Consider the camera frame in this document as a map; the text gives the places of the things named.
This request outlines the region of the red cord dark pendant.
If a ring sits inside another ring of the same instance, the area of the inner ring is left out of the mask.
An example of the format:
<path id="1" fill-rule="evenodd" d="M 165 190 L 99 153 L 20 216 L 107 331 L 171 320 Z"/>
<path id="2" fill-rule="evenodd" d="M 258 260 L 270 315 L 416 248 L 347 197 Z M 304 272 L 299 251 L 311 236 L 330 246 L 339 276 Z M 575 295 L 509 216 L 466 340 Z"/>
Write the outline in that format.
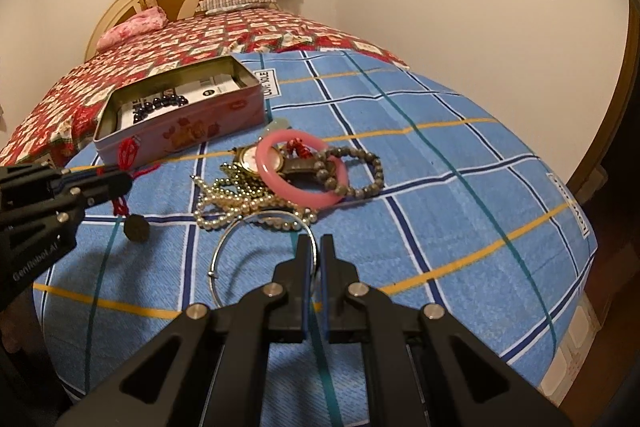
<path id="1" fill-rule="evenodd" d="M 158 161 L 140 162 L 141 140 L 137 136 L 128 136 L 117 145 L 115 161 L 105 164 L 113 167 L 118 173 L 123 173 L 129 180 L 129 190 L 134 188 L 137 179 L 160 168 Z M 128 193 L 114 196 L 111 199 L 113 215 L 122 218 L 122 231 L 126 239 L 132 243 L 142 244 L 149 240 L 151 225 L 140 212 L 134 212 L 129 205 Z"/>

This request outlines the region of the silver metal bangle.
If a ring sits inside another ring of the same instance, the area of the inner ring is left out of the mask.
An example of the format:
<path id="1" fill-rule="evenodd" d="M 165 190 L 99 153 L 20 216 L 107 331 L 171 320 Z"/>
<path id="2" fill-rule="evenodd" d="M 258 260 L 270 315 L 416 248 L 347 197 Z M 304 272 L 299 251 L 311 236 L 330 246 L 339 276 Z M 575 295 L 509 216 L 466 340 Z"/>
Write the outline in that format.
<path id="1" fill-rule="evenodd" d="M 269 209 L 233 221 L 214 247 L 207 272 L 214 307 L 236 303 L 241 291 L 270 281 L 276 265 L 295 258 L 299 239 L 309 257 L 306 274 L 313 281 L 318 271 L 318 239 L 302 217 Z"/>

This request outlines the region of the pink jade bangle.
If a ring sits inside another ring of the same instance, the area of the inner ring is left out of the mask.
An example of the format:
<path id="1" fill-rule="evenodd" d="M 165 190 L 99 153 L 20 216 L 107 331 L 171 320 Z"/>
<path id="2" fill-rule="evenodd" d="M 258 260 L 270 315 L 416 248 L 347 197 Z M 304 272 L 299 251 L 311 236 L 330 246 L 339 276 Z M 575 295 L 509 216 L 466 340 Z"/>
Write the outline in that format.
<path id="1" fill-rule="evenodd" d="M 259 178 L 278 197 L 294 202 L 296 206 L 322 210 L 341 202 L 345 196 L 332 191 L 309 192 L 290 183 L 291 180 L 317 182 L 314 156 L 309 158 L 285 157 L 276 149 L 279 144 L 299 139 L 311 152 L 326 152 L 329 145 L 316 136 L 286 129 L 266 134 L 256 144 L 255 164 Z"/>

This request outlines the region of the red patterned bed sheet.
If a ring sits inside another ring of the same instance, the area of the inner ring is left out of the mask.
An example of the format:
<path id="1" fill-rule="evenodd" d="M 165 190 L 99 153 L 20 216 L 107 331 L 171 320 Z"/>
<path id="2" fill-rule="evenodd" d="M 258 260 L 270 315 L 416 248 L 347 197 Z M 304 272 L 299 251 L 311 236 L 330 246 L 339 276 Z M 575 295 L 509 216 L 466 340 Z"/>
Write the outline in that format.
<path id="1" fill-rule="evenodd" d="M 65 166 L 92 139 L 110 93 L 161 72 L 230 53 L 354 50 L 402 68 L 395 54 L 288 12 L 255 8 L 168 23 L 96 54 L 58 80 L 1 150 L 1 164 Z"/>

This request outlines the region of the white card in tin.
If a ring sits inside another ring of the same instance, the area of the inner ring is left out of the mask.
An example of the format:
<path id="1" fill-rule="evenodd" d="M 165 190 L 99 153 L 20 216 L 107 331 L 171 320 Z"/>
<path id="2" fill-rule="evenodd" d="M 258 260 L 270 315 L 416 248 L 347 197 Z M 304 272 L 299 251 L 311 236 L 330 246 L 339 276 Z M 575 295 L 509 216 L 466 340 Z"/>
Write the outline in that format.
<path id="1" fill-rule="evenodd" d="M 116 130 L 127 129 L 145 119 L 166 114 L 206 98 L 239 90 L 242 84 L 229 74 L 218 74 L 195 80 L 175 88 L 156 92 L 120 106 L 117 112 Z"/>

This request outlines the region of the pink metal tin box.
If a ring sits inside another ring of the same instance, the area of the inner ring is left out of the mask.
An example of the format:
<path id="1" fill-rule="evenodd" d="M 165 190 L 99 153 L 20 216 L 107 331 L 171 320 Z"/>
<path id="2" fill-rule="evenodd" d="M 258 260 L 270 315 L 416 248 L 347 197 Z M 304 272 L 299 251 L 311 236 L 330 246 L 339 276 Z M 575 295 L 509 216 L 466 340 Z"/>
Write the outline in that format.
<path id="1" fill-rule="evenodd" d="M 127 129 L 115 129 L 117 112 L 122 104 L 218 74 L 232 75 L 242 87 L 145 119 Z M 264 121 L 262 85 L 239 60 L 227 55 L 161 72 L 114 90 L 96 125 L 93 144 L 104 164 L 111 164 L 115 161 L 118 143 L 128 136 L 137 136 L 142 146 L 139 161 L 151 162 L 256 127 Z"/>

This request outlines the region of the blue plaid towel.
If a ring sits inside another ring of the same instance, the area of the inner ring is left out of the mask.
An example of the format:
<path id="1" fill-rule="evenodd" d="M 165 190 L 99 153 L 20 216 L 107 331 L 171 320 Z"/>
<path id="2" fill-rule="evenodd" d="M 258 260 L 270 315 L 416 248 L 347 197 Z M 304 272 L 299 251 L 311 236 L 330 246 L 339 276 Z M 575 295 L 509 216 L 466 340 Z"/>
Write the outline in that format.
<path id="1" fill-rule="evenodd" d="M 563 181 L 464 96 L 354 51 L 234 56 L 262 85 L 265 121 L 160 160 L 129 205 L 151 225 L 132 243 L 111 202 L 87 208 L 76 248 L 34 286 L 63 399 L 58 420 L 194 303 L 213 305 L 207 272 L 235 220 L 259 210 L 302 217 L 338 259 L 394 303 L 443 306 L 538 390 L 597 249 Z M 317 182 L 345 198 L 322 209 L 274 195 L 257 142 L 273 118 L 326 142 L 294 139 Z M 257 426 L 373 426 L 358 343 L 329 343 L 320 258 L 302 343 L 269 348 Z"/>

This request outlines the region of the pink floral pillow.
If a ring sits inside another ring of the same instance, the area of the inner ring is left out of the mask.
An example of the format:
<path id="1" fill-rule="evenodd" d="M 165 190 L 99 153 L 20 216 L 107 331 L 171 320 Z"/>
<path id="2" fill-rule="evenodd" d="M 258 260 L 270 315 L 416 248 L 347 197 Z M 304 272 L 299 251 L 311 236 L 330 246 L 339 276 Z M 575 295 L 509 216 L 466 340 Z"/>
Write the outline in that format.
<path id="1" fill-rule="evenodd" d="M 153 6 L 105 31 L 96 43 L 96 50 L 105 52 L 134 37 L 163 29 L 167 24 L 165 11 L 160 6 Z"/>

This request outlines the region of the light green jade pendant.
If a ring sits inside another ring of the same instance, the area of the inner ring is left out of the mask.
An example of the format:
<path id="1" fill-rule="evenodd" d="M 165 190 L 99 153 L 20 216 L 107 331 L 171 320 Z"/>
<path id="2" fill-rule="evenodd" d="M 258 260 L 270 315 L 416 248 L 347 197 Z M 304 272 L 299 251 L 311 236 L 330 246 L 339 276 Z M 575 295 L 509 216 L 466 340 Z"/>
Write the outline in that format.
<path id="1" fill-rule="evenodd" d="M 278 118 L 273 118 L 273 120 L 270 121 L 269 124 L 267 124 L 264 130 L 264 133 L 269 134 L 271 132 L 286 130 L 290 128 L 291 128 L 291 124 L 288 122 L 286 118 L 278 117 Z"/>

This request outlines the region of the striped grey pillow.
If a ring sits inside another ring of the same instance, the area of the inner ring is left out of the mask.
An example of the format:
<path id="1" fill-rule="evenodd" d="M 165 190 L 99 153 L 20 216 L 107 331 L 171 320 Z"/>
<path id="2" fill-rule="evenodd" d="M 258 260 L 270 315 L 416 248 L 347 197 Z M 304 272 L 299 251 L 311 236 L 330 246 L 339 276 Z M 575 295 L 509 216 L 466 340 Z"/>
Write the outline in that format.
<path id="1" fill-rule="evenodd" d="M 205 15 L 217 15 L 249 9 L 277 9 L 276 0 L 202 0 L 195 12 Z"/>

